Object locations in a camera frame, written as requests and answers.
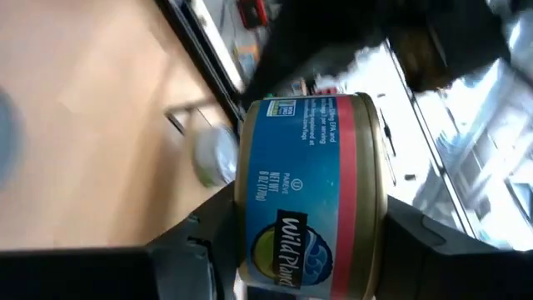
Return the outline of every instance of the wooden floor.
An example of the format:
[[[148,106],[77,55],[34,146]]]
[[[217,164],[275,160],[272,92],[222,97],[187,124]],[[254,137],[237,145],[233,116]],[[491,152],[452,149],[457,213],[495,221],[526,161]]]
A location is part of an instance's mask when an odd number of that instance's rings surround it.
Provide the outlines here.
[[[1,249],[145,243],[216,191],[162,115],[212,95],[152,0],[1,1],[0,88],[22,129]]]

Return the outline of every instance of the can label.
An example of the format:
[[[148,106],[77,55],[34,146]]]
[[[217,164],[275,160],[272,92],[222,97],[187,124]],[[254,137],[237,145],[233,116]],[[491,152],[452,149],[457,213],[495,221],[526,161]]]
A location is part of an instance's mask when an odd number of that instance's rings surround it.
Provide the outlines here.
[[[255,285],[346,295],[355,221],[350,96],[263,100],[247,179],[247,266]]]

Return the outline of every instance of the wild planet logo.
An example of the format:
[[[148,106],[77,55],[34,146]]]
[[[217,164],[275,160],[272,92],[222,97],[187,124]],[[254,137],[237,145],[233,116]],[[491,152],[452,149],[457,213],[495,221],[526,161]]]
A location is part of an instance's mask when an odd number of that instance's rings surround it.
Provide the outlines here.
[[[276,222],[257,234],[252,261],[277,285],[296,289],[323,282],[333,268],[331,250],[307,226],[307,215],[281,209]]]

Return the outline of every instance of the blue label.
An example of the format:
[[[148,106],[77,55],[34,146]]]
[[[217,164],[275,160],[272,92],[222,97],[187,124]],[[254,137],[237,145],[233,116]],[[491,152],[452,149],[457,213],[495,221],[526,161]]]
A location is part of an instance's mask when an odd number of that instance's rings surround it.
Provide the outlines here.
[[[330,295],[339,218],[338,123],[335,97],[261,102],[246,212],[247,266],[257,286]]]

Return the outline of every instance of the can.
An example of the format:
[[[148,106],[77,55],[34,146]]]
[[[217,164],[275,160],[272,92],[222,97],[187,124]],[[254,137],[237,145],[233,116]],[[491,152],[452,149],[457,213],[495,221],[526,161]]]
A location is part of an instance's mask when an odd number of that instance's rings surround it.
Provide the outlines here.
[[[303,297],[371,299],[386,214],[384,157],[364,93],[254,102],[235,192],[242,280]]]

